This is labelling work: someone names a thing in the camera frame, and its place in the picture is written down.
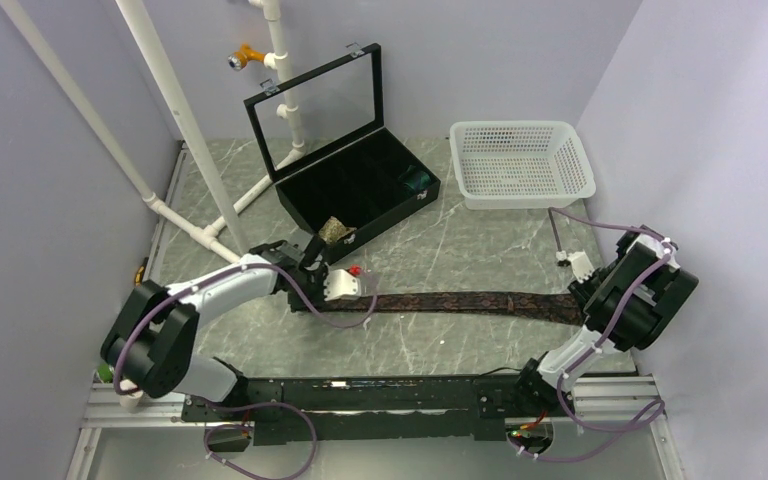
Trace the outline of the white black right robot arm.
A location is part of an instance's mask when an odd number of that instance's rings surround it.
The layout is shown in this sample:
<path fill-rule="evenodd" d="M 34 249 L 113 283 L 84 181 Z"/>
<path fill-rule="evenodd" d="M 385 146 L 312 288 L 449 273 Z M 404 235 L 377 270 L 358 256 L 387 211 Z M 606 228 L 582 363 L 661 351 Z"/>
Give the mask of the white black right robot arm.
<path fill-rule="evenodd" d="M 644 350 L 663 333 L 699 284 L 676 260 L 677 244 L 654 232 L 627 232 L 617 258 L 594 268 L 573 254 L 575 280 L 568 286 L 584 322 L 560 347 L 530 359 L 511 388 L 524 415 L 551 413 L 576 381 L 605 356 Z"/>

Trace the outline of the navy orange paisley tie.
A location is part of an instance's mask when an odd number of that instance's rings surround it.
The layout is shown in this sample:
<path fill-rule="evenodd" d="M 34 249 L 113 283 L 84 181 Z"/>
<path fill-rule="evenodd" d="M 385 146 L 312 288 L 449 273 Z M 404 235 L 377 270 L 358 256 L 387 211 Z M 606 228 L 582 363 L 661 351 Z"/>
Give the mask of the navy orange paisley tie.
<path fill-rule="evenodd" d="M 362 312 L 372 304 L 381 313 L 453 313 L 520 317 L 555 324 L 585 323 L 575 297 L 569 293 L 538 294 L 514 291 L 421 292 L 369 295 L 357 299 L 323 301 L 323 312 Z"/>

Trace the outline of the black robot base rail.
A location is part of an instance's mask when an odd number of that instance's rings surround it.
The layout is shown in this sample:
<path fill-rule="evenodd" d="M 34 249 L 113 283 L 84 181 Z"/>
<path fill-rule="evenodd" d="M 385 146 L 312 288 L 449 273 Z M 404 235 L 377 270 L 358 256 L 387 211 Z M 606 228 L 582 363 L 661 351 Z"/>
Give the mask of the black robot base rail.
<path fill-rule="evenodd" d="M 311 438 L 501 441 L 520 422 L 547 426 L 572 406 L 570 394 L 559 401 L 534 374 L 502 367 L 461 375 L 251 378 L 245 393 L 221 408 L 186 399 L 181 418 L 243 424 L 256 446 Z"/>

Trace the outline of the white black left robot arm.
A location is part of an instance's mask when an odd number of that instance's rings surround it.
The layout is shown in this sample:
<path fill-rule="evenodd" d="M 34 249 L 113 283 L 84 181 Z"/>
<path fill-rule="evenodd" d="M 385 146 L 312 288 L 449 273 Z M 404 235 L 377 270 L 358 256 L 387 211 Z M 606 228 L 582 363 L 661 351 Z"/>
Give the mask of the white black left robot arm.
<path fill-rule="evenodd" d="M 298 232 L 190 281 L 135 286 L 100 347 L 115 392 L 151 398 L 181 393 L 204 400 L 221 419 L 239 417 L 250 401 L 249 380 L 230 363 L 197 354 L 198 330 L 281 291 L 293 300 L 322 299 L 325 249 L 321 238 Z"/>

